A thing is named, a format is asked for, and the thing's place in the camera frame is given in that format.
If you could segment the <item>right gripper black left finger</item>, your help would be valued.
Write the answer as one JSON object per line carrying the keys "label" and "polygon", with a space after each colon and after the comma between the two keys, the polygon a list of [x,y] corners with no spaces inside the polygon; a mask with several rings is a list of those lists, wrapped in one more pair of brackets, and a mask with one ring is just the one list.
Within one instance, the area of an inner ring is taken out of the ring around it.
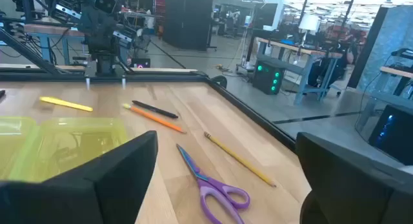
{"label": "right gripper black left finger", "polygon": [[0,224],[134,224],[157,152],[150,130],[44,182],[0,182]]}

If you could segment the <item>orange pencil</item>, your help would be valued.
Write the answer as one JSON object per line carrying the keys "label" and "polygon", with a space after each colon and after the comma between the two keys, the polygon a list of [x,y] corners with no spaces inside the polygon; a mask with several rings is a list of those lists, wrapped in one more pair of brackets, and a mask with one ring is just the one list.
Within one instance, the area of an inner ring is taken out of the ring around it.
{"label": "orange pencil", "polygon": [[136,114],[139,114],[139,115],[141,115],[141,116],[143,116],[143,117],[145,117],[145,118],[151,119],[152,121],[155,121],[155,122],[157,122],[157,123],[159,123],[159,124],[162,124],[162,125],[164,125],[164,126],[166,126],[166,127],[168,127],[168,128],[171,128],[171,129],[173,129],[173,130],[175,130],[175,131],[178,131],[178,132],[180,132],[180,133],[182,133],[182,134],[186,134],[186,132],[185,132],[181,127],[176,126],[176,125],[174,125],[174,124],[172,124],[172,123],[169,123],[169,122],[165,121],[164,119],[161,119],[161,118],[159,118],[159,117],[156,117],[156,116],[154,116],[154,115],[152,115],[152,114],[150,114],[150,113],[148,113],[148,112],[145,112],[145,111],[143,111],[143,110],[141,110],[141,109],[138,109],[138,108],[136,108],[136,107],[132,107],[131,105],[126,104],[126,103],[123,103],[122,106],[123,106],[125,109],[130,110],[130,111],[132,111],[132,112],[135,112]]}

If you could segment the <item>black device pink light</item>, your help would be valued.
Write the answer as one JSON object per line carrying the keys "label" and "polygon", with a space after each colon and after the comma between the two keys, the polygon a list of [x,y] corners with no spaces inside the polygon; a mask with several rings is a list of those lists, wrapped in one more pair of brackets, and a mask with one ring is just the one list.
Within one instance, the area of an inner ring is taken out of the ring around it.
{"label": "black device pink light", "polygon": [[130,66],[134,68],[150,68],[151,60],[149,58],[132,58]]}

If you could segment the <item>wooden workbench blue legs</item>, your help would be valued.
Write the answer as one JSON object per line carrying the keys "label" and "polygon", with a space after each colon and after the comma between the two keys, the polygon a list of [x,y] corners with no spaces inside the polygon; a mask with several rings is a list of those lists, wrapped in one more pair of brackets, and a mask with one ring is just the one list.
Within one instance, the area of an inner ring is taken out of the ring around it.
{"label": "wooden workbench blue legs", "polygon": [[38,48],[41,50],[41,56],[43,59],[52,62],[51,49],[54,45],[62,44],[63,58],[65,60],[65,65],[70,64],[69,58],[69,39],[83,40],[84,34],[77,30],[75,27],[60,27],[52,25],[36,25],[36,24],[26,24],[24,26],[24,31],[32,37],[39,38]]}

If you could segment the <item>purple-handled scissors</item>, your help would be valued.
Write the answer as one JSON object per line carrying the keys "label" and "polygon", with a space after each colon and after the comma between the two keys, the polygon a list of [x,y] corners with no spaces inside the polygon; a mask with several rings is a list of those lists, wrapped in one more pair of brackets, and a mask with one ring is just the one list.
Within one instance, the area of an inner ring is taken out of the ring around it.
{"label": "purple-handled scissors", "polygon": [[213,215],[207,205],[207,196],[212,196],[216,198],[222,206],[224,206],[226,211],[229,212],[229,214],[233,217],[234,221],[237,224],[245,224],[242,217],[239,215],[238,210],[247,209],[249,207],[250,196],[248,195],[248,193],[241,188],[227,185],[207,176],[196,165],[196,162],[182,146],[176,144],[176,147],[197,181],[200,191],[201,208],[206,217],[213,224],[223,224]]}

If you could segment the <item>slim black pen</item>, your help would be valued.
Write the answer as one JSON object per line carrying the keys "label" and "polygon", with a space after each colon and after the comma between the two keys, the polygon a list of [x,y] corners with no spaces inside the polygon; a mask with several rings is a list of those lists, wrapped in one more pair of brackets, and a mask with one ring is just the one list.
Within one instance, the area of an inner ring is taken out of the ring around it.
{"label": "slim black pen", "polygon": [[177,115],[175,115],[175,114],[173,114],[173,113],[171,113],[171,112],[168,112],[168,111],[166,111],[166,110],[162,110],[162,109],[157,108],[157,107],[153,107],[153,106],[148,105],[148,104],[146,104],[146,103],[142,103],[142,102],[136,101],[136,100],[132,100],[132,102],[133,102],[133,104],[136,105],[136,106],[139,106],[139,107],[141,107],[141,108],[148,109],[148,110],[150,110],[150,111],[153,111],[153,112],[155,112],[155,113],[161,114],[161,115],[163,115],[163,116],[170,117],[170,118],[173,118],[173,119],[177,119],[177,118],[178,118]]}

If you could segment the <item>yellow highlighter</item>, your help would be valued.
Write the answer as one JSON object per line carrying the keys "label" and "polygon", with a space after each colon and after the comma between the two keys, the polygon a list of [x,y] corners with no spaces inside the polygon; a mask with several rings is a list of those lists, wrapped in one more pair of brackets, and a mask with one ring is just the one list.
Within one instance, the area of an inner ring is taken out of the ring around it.
{"label": "yellow highlighter", "polygon": [[65,100],[62,100],[62,99],[58,99],[58,98],[55,98],[55,97],[40,97],[39,100],[44,101],[46,103],[51,103],[51,104],[54,104],[54,105],[60,105],[60,106],[64,106],[64,107],[70,107],[70,108],[83,110],[83,111],[87,111],[87,112],[92,112],[93,111],[92,107],[80,105],[80,104],[77,104],[77,103],[72,103],[72,102],[65,101]]}

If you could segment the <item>yellow pencil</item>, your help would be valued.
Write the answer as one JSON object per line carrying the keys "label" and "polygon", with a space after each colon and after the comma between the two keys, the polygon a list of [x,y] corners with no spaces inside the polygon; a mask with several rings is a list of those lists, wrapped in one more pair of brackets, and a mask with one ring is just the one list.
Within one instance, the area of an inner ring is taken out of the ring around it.
{"label": "yellow pencil", "polygon": [[264,181],[266,184],[270,185],[271,187],[277,187],[277,185],[273,182],[272,179],[270,179],[268,176],[266,176],[263,172],[258,170],[256,167],[251,165],[247,160],[241,158],[238,156],[234,151],[229,149],[228,147],[224,146],[224,144],[220,143],[215,137],[213,137],[211,134],[208,132],[204,132],[204,136],[209,139],[211,142],[213,142],[215,145],[217,145],[220,149],[225,151],[228,155],[233,157],[236,161],[238,161],[240,164],[242,164],[245,168],[249,169],[253,174],[255,174],[257,177],[259,177],[262,181]]}

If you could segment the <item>computer tower blue light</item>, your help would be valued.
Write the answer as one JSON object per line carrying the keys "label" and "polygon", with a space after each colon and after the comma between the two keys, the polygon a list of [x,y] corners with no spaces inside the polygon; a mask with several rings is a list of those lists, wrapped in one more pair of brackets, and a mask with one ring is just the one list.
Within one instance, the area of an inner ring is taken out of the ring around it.
{"label": "computer tower blue light", "polygon": [[368,142],[404,165],[413,165],[413,110],[387,105]]}

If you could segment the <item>transparent yellow-green supply box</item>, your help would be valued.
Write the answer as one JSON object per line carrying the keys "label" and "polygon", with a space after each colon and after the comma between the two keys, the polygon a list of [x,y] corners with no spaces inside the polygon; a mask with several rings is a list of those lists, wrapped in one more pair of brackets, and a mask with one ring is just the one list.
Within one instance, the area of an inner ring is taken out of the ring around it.
{"label": "transparent yellow-green supply box", "polygon": [[120,119],[0,117],[0,181],[42,182],[127,141]]}

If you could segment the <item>tall black cabinet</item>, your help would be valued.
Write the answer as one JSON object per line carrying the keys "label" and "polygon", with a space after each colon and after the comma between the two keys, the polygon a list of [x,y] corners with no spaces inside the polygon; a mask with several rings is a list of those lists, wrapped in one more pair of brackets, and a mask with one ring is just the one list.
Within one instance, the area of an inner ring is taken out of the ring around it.
{"label": "tall black cabinet", "polygon": [[205,51],[213,0],[165,0],[163,41],[176,48]]}

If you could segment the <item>black monitor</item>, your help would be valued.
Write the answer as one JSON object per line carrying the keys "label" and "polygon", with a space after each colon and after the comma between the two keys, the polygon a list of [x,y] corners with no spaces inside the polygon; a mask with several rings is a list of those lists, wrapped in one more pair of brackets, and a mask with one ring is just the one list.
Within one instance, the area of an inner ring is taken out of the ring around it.
{"label": "black monitor", "polygon": [[252,28],[262,30],[274,30],[274,18],[277,3],[257,3],[254,7]]}

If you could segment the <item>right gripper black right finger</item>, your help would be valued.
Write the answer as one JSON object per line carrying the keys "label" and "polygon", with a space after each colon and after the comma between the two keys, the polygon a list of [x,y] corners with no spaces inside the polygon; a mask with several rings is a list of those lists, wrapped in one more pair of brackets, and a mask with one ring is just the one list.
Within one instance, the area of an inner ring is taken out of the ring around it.
{"label": "right gripper black right finger", "polygon": [[310,185],[300,224],[413,224],[413,168],[394,167],[300,132],[296,154]]}

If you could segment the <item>wooden workbench grey legs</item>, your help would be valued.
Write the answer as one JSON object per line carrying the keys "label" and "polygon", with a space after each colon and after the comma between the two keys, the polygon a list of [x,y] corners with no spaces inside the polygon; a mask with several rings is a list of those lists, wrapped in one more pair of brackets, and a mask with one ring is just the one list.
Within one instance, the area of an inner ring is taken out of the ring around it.
{"label": "wooden workbench grey legs", "polygon": [[[296,53],[297,48],[295,45],[288,45],[277,41],[271,41],[262,37],[255,37],[255,40],[257,40],[259,43],[259,50],[256,55],[257,61],[262,60],[275,64],[275,66],[284,68],[286,71],[293,72],[301,77],[299,86],[297,88],[296,98],[294,100],[295,105],[300,104],[300,102],[304,98],[304,94],[316,93],[318,101],[321,101],[326,96],[327,92],[329,91],[329,83],[331,81],[334,69],[336,68],[337,61],[342,58],[343,54],[337,52],[324,52],[322,50],[304,50],[301,56],[306,56],[307,61],[303,67],[300,67],[297,66],[296,63],[291,63],[290,61],[283,60],[284,50],[290,50],[291,52]],[[265,48],[267,46],[270,46],[271,48],[274,48],[275,46],[278,47],[279,55],[277,57],[265,55]],[[328,66],[325,70],[325,76],[322,79],[320,86],[312,87],[308,85],[308,78],[312,69],[312,65],[317,59],[327,60]]]}

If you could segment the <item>white conical-shade lamp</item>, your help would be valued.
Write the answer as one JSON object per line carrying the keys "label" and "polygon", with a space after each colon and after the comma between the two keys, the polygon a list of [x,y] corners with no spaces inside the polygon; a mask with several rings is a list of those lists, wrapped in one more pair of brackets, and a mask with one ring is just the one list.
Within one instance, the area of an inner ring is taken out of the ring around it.
{"label": "white conical-shade lamp", "polygon": [[296,45],[296,55],[301,58],[304,50],[315,50],[315,46],[307,45],[306,39],[309,32],[316,31],[319,26],[319,17],[313,14],[304,14],[301,22],[299,24],[299,30],[304,31],[304,36],[301,38],[301,41]]}

